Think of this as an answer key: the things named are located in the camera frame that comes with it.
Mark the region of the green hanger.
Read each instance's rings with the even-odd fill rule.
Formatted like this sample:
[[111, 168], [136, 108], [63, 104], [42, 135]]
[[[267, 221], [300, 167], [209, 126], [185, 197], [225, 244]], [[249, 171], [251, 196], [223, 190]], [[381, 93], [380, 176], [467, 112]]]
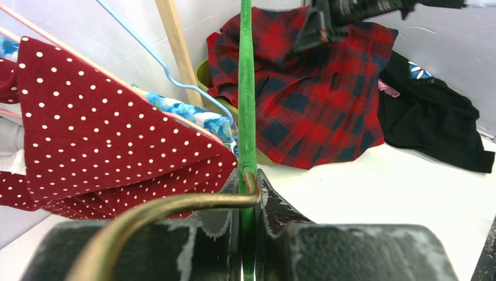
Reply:
[[97, 232], [80, 252], [66, 280], [111, 280], [128, 239], [145, 226], [193, 210], [240, 209], [240, 246], [243, 277], [255, 280], [255, 206], [260, 202], [256, 160], [256, 113], [252, 3], [240, 3], [238, 65], [238, 194], [176, 195], [159, 198], [124, 212]]

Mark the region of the red plaid shirt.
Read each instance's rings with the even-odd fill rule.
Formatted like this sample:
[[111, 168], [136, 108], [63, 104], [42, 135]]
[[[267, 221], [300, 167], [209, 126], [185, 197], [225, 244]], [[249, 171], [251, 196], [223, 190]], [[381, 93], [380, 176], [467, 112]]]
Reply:
[[271, 163], [305, 170], [384, 143], [378, 81], [398, 36], [360, 22], [341, 42], [292, 55], [307, 12], [252, 9], [256, 145]]

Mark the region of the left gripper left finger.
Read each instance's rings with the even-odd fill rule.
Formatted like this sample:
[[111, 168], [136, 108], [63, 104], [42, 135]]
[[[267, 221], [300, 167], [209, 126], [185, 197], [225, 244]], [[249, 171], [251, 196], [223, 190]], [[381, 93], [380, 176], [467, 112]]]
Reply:
[[[64, 280], [80, 250], [107, 221], [67, 221], [42, 240], [22, 280]], [[196, 211], [131, 237], [114, 280], [239, 280], [238, 210]]]

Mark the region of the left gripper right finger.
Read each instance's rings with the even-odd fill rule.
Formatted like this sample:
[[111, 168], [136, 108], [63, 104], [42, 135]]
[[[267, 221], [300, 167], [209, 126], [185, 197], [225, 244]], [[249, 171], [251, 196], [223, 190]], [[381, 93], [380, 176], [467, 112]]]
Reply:
[[456, 280], [437, 236], [412, 224], [317, 224], [258, 172], [257, 280]]

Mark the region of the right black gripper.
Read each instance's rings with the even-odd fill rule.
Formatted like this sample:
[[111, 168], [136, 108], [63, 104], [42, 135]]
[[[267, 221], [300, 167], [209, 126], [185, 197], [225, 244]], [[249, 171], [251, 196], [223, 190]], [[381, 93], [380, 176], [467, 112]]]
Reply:
[[464, 1], [418, 1], [418, 0], [324, 0], [312, 1], [305, 22], [299, 31], [292, 51], [294, 53], [324, 44], [342, 41], [349, 33], [349, 26], [364, 20], [401, 12], [402, 19], [415, 10], [415, 6], [462, 9]]

